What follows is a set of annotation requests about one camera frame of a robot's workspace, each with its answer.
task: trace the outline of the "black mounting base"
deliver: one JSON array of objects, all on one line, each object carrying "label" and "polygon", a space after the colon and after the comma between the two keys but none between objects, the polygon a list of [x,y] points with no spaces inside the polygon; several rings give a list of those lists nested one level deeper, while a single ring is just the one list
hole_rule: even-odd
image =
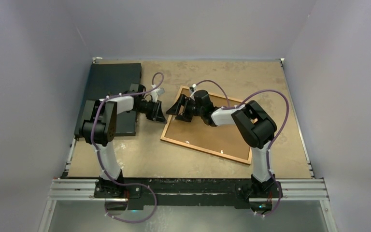
[{"label": "black mounting base", "polygon": [[[141,183],[149,186],[157,195],[158,205],[172,206],[234,206],[236,209],[264,210],[269,203],[251,202],[251,198],[267,199],[272,193],[278,196],[281,189],[272,181],[259,183],[251,179],[208,178],[127,178],[121,174],[119,183]],[[154,198],[147,188],[141,186],[117,186],[111,181],[96,182],[95,198],[124,198],[129,194],[128,210],[143,210],[154,205]]]}]

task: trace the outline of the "table surface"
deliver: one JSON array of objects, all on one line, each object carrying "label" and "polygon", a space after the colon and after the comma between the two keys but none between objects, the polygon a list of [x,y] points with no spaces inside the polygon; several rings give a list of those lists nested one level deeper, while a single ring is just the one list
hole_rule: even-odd
[{"label": "table surface", "polygon": [[[137,61],[103,60],[101,63]],[[285,76],[279,61],[140,61],[142,84],[151,88],[156,72],[165,75],[159,97],[162,110],[174,103],[180,86],[191,86],[205,79],[216,81],[228,96],[245,99],[251,93],[271,88],[289,97]],[[212,83],[199,89],[222,94]],[[253,98],[274,119],[278,128],[285,117],[285,102],[275,93],[262,93]],[[292,107],[285,129],[272,146],[272,165],[277,178],[311,178],[300,131]],[[248,178],[252,166],[195,151],[160,140],[164,124],[149,121],[140,114],[137,135],[115,137],[117,161],[126,177]],[[68,176],[96,177],[100,168],[90,145],[76,142]]]}]

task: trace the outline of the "cork board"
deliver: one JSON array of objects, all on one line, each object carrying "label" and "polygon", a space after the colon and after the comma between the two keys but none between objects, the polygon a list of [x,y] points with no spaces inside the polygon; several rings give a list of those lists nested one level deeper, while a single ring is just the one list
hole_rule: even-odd
[{"label": "cork board", "polygon": [[[181,86],[174,102],[181,94],[189,97],[189,88]],[[214,106],[227,105],[224,96],[214,93],[209,93],[209,95]],[[234,98],[228,99],[230,105],[238,105],[242,102]],[[183,122],[174,118],[175,116],[169,116],[161,140],[229,160],[251,164],[251,149],[235,125],[210,127],[205,125],[200,117],[193,117],[191,122]]]}]

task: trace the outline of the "gray wall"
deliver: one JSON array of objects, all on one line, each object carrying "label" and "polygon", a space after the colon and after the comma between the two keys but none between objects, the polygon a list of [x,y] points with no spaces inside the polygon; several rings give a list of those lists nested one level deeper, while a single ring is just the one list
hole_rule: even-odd
[{"label": "gray wall", "polygon": [[67,0],[92,56],[282,58],[316,0]]},{"label": "gray wall", "polygon": [[371,0],[317,1],[284,67],[340,230],[371,231]]},{"label": "gray wall", "polygon": [[37,231],[90,61],[60,1],[0,0],[0,231]]}]

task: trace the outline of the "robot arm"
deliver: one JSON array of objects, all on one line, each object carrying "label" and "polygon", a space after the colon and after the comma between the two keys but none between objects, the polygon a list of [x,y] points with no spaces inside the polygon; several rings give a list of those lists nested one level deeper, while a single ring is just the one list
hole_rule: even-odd
[{"label": "robot arm", "polygon": [[251,147],[253,178],[266,186],[272,184],[271,160],[269,171],[266,152],[277,127],[273,119],[256,101],[250,101],[235,109],[218,108],[211,102],[207,91],[198,90],[192,92],[192,97],[182,94],[166,113],[176,115],[175,119],[185,122],[191,122],[193,116],[200,116],[205,124],[213,127],[235,124],[245,142]]},{"label": "robot arm", "polygon": [[[125,93],[141,93],[145,91],[143,85],[132,84],[129,91]],[[107,101],[101,109],[99,120],[94,130],[94,142],[99,147],[99,154],[102,160],[104,169],[113,178],[117,179],[121,174],[121,169],[117,163],[116,156],[113,149],[113,140],[116,130],[117,115],[122,112],[129,112],[131,110],[138,113],[143,113],[146,118],[151,121],[167,123],[164,114],[161,110],[161,101],[157,97],[164,93],[164,89],[157,88],[150,92],[151,100],[147,101],[144,95],[123,96]],[[88,144],[92,144],[90,136],[94,124],[94,118],[99,108],[100,100],[87,100],[80,121],[79,134],[84,137]],[[104,180],[109,180],[104,172],[100,174]]]}]

